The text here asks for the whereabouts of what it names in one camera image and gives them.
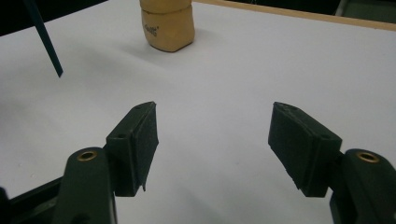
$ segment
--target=beige cylindrical object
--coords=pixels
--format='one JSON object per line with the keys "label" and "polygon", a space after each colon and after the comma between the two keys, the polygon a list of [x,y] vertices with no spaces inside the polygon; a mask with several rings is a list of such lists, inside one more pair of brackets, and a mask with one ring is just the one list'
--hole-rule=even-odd
{"label": "beige cylindrical object", "polygon": [[192,43],[191,0],[140,0],[145,37],[156,49],[174,52]]}

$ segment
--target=black stick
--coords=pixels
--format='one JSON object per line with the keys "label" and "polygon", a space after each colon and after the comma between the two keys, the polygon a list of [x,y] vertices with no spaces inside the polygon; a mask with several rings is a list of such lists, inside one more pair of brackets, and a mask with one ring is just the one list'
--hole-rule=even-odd
{"label": "black stick", "polygon": [[55,49],[50,42],[50,36],[47,33],[46,26],[44,25],[43,19],[41,18],[40,12],[38,11],[38,7],[35,4],[35,0],[23,0],[29,15],[35,24],[35,28],[40,35],[41,41],[43,41],[44,47],[46,47],[47,53],[52,61],[53,66],[55,67],[56,73],[58,77],[61,77],[64,70],[61,67],[61,63],[58,60],[58,56],[56,56]]}

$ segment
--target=brass insert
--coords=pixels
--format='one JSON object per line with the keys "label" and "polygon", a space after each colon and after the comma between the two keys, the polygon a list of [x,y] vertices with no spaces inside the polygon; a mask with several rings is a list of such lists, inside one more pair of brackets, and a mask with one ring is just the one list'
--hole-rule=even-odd
{"label": "brass insert", "polygon": [[367,162],[371,162],[371,163],[377,163],[379,162],[379,158],[369,152],[358,152],[358,157],[363,160],[363,161],[367,161]]}
{"label": "brass insert", "polygon": [[78,161],[91,161],[98,153],[96,151],[85,151],[77,156]]}

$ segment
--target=black plastic mount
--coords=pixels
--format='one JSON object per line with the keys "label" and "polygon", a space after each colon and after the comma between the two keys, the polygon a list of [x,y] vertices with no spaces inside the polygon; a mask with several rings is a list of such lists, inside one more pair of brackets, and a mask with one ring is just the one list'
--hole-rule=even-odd
{"label": "black plastic mount", "polygon": [[341,153],[341,138],[295,106],[274,103],[268,143],[306,197],[333,191],[336,224],[395,224],[396,171],[364,149]]}
{"label": "black plastic mount", "polygon": [[132,108],[103,148],[72,154],[63,177],[11,200],[0,188],[0,223],[117,223],[114,194],[135,196],[146,185],[159,143],[155,106]]}

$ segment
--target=wooden table edge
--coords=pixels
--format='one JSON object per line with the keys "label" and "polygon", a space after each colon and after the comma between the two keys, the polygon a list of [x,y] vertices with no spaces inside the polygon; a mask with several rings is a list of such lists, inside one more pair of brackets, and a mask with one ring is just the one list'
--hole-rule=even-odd
{"label": "wooden table edge", "polygon": [[204,4],[216,5],[222,7],[234,7],[245,10],[251,10],[251,11],[271,13],[276,15],[304,18],[309,20],[328,21],[328,22],[335,22],[335,23],[341,23],[347,25],[369,27],[374,29],[396,31],[396,24],[381,22],[381,21],[366,21],[366,20],[359,20],[359,19],[353,19],[347,17],[338,17],[338,16],[323,15],[318,13],[289,10],[289,9],[277,8],[277,7],[265,7],[265,6],[251,5],[245,3],[230,2],[225,0],[192,0],[192,1],[197,3],[204,3]]}

